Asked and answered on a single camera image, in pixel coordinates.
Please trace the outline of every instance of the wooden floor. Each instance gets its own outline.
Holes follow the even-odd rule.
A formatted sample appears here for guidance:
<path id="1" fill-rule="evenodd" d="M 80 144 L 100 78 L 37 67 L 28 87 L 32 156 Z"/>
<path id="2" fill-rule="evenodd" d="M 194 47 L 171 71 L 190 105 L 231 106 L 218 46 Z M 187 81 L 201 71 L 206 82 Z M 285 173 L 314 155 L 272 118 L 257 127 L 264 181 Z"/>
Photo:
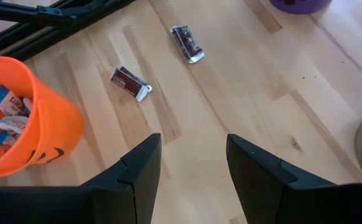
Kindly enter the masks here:
<path id="1" fill-rule="evenodd" d="M 189 65 L 169 35 L 190 26 Z M 151 133 L 163 161 L 153 223 L 245 223 L 226 162 L 236 133 L 337 184 L 362 182 L 362 0 L 293 16 L 268 0 L 136 0 L 26 62 L 76 103 L 85 132 L 70 159 L 1 185 L 78 185 Z M 110 83 L 121 63 L 152 84 L 138 103 Z"/>

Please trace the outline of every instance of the candy wrapper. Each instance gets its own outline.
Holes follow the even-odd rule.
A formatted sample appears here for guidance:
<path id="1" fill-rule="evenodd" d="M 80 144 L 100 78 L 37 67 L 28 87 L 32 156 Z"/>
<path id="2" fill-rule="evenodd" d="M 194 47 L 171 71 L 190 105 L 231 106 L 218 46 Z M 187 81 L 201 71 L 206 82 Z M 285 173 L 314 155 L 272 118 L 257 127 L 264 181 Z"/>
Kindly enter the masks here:
<path id="1" fill-rule="evenodd" d="M 6 116 L 24 115 L 23 102 L 4 85 L 0 85 L 0 110 Z"/>
<path id="2" fill-rule="evenodd" d="M 32 111 L 32 101 L 30 99 L 24 97 L 22 99 L 22 102 L 23 102 L 24 107 L 25 107 L 24 111 L 26 112 L 26 115 L 30 116 L 31 111 Z"/>
<path id="3" fill-rule="evenodd" d="M 133 95 L 139 102 L 141 102 L 145 96 L 152 91 L 151 85 L 145 83 L 142 79 L 136 77 L 122 66 L 116 67 L 110 79 L 113 83 L 116 83 L 124 90 L 131 93 L 131 95 Z"/>
<path id="4" fill-rule="evenodd" d="M 19 138 L 18 134 L 9 134 L 7 131 L 0 133 L 0 146 L 13 146 Z"/>
<path id="5" fill-rule="evenodd" d="M 189 63 L 196 63 L 204 57 L 204 51 L 194 40 L 187 26 L 174 26 L 169 30 L 177 41 Z"/>
<path id="6" fill-rule="evenodd" d="M 29 118 L 26 116 L 7 116 L 0 119 L 0 128 L 5 131 L 22 134 Z"/>

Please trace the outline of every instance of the purple object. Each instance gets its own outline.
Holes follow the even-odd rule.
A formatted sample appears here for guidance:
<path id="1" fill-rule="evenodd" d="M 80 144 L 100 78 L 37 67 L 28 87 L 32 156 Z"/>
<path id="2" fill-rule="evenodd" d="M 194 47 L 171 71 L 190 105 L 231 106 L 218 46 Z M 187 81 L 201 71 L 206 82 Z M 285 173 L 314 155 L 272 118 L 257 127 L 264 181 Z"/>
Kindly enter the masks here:
<path id="1" fill-rule="evenodd" d="M 270 0 L 279 10 L 291 14 L 311 14 L 323 9 L 331 0 Z"/>

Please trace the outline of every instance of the chocolate bar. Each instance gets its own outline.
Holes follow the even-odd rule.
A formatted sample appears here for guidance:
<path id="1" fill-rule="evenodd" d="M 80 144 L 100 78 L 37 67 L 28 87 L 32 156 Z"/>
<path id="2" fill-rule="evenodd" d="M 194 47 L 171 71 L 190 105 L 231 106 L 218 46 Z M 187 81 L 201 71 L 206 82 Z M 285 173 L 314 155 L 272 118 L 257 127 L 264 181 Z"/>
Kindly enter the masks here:
<path id="1" fill-rule="evenodd" d="M 151 85 L 134 76 L 134 74 L 122 66 L 117 66 L 116 69 L 114 69 L 110 79 L 113 83 L 116 83 L 131 93 L 138 102 L 141 102 L 143 98 L 153 90 Z"/>
<path id="2" fill-rule="evenodd" d="M 189 63 L 196 63 L 204 57 L 203 49 L 193 39 L 192 33 L 187 26 L 174 26 L 169 31 L 174 35 Z"/>

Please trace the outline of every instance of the black object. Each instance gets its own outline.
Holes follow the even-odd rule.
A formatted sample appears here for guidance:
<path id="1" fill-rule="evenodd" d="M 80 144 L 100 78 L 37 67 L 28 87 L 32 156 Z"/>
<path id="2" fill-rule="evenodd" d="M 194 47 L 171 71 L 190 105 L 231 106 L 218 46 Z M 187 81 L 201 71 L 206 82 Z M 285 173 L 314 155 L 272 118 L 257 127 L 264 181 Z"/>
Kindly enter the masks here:
<path id="1" fill-rule="evenodd" d="M 249 224 L 362 223 L 362 184 L 335 185 L 234 134 L 227 160 Z"/>
<path id="2" fill-rule="evenodd" d="M 151 223 L 160 139 L 152 134 L 80 187 L 0 187 L 0 223 Z"/>
<path id="3" fill-rule="evenodd" d="M 133 1 L 61 0 L 36 8 L 0 2 L 0 20 L 26 22 L 0 32 L 0 55 L 25 61 Z"/>

